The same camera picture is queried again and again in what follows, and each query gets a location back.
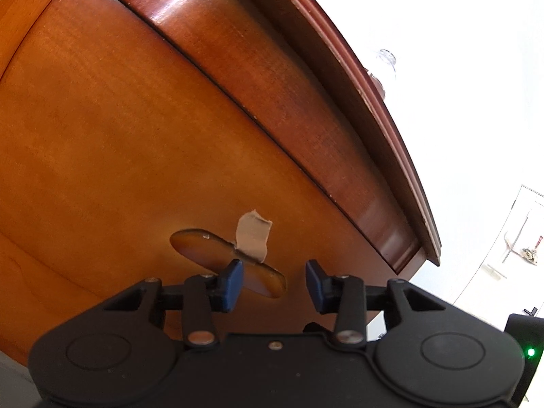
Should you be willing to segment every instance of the wood grain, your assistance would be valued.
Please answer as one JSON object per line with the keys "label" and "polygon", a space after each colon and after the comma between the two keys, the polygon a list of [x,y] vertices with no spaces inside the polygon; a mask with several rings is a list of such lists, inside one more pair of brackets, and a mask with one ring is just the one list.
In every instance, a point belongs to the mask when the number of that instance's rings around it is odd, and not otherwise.
{"label": "wood grain", "polygon": [[0,0],[0,78],[10,59],[51,0]]}
{"label": "wood grain", "polygon": [[440,237],[413,162],[377,89],[342,34],[315,0],[251,2],[304,59],[349,119],[406,213],[426,258],[440,265]]}
{"label": "wood grain", "polygon": [[287,291],[244,289],[235,312],[217,317],[221,330],[330,327],[306,293],[310,258],[373,285],[394,277],[246,113],[116,0],[53,0],[0,80],[0,99],[0,232],[12,244],[0,268],[13,283],[0,287],[1,348],[20,361],[96,298],[144,277],[171,284],[205,272],[170,236],[203,228],[232,241],[253,209],[273,222],[266,262]]}
{"label": "wood grain", "polygon": [[175,43],[321,186],[395,269],[421,244],[322,85],[248,0],[122,0]]}

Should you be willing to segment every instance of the brown wood panel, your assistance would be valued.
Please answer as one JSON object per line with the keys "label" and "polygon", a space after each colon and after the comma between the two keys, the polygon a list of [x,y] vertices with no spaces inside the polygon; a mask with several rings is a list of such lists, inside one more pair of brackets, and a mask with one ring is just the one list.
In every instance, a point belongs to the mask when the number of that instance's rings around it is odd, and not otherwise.
{"label": "brown wood panel", "polygon": [[251,1],[304,59],[354,126],[406,213],[426,258],[439,265],[440,237],[421,181],[377,89],[342,34],[315,0]]}
{"label": "brown wood panel", "polygon": [[0,0],[0,78],[9,60],[51,0]]}
{"label": "brown wood panel", "polygon": [[[13,283],[0,287],[1,348],[20,361],[96,296],[205,272],[170,236],[203,228],[231,241],[252,209],[273,222],[266,263],[287,291],[244,289],[235,312],[217,317],[221,330],[330,326],[305,290],[310,258],[368,284],[394,277],[254,121],[116,0],[53,0],[0,80],[0,99],[0,232],[19,248],[0,257],[2,283]],[[54,280],[41,280],[42,268]]]}
{"label": "brown wood panel", "polygon": [[122,0],[175,43],[400,271],[421,246],[361,139],[248,0]]}

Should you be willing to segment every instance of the wooden surface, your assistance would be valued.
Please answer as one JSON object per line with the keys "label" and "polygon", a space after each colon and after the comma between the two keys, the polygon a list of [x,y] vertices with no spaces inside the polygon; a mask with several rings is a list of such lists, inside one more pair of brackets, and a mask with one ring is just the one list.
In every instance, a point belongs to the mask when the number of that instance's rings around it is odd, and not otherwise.
{"label": "wooden surface", "polygon": [[0,0],[0,78],[10,59],[51,0]]}
{"label": "wooden surface", "polygon": [[218,84],[395,269],[421,246],[363,143],[248,0],[122,0]]}
{"label": "wooden surface", "polygon": [[232,241],[253,209],[273,222],[266,263],[287,291],[244,289],[217,316],[221,330],[330,326],[306,293],[310,258],[372,285],[394,277],[246,113],[116,0],[53,0],[0,99],[0,347],[21,362],[44,330],[98,299],[144,277],[205,272],[171,235],[202,228]]}
{"label": "wooden surface", "polygon": [[251,1],[349,119],[406,214],[426,258],[439,265],[439,234],[413,162],[377,89],[341,33],[315,0]]}

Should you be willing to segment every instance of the oval handle cutout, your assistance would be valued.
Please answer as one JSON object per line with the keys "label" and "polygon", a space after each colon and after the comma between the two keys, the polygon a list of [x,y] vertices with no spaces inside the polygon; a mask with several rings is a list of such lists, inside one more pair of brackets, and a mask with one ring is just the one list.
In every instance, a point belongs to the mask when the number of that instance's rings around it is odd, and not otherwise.
{"label": "oval handle cutout", "polygon": [[285,276],[235,249],[233,243],[200,228],[175,232],[172,247],[189,260],[219,274],[233,259],[244,263],[244,287],[268,298],[279,298],[287,290]]}

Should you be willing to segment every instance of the piece of beige tape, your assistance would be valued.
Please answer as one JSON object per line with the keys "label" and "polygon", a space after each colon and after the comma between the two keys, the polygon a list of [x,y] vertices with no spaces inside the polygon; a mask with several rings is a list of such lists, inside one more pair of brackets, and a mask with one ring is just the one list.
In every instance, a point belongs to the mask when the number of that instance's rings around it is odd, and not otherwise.
{"label": "piece of beige tape", "polygon": [[260,216],[256,210],[243,214],[236,227],[236,250],[257,262],[264,262],[268,252],[270,227],[272,221]]}

